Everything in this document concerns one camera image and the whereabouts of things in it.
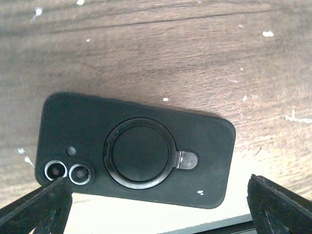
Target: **white scratch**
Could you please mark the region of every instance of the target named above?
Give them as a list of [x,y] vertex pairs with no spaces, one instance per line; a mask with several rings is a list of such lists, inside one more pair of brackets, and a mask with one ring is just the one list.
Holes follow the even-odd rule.
[[268,32],[263,31],[262,35],[265,37],[273,37],[274,36],[273,32],[271,32],[271,31],[268,31]]
[[78,0],[78,1],[76,2],[76,4],[79,5],[79,6],[84,5],[84,3],[85,3],[84,0]]
[[228,79],[228,81],[233,82],[233,83],[238,83],[238,81],[235,79]]
[[32,20],[35,20],[36,17],[41,16],[42,15],[42,8],[41,7],[36,7],[35,8],[35,15],[33,16]]
[[30,161],[29,157],[25,156],[24,161],[29,163],[30,165],[32,165],[35,168],[34,164]]
[[18,153],[19,153],[20,155],[22,155],[22,154],[24,154],[24,153],[25,153],[25,151],[24,151],[24,149],[23,149],[23,148],[18,148]]
[[295,117],[295,112],[294,110],[292,110],[292,116],[284,116],[285,120],[288,120],[290,122],[297,122],[297,123],[312,123],[312,119],[311,118],[296,118]]

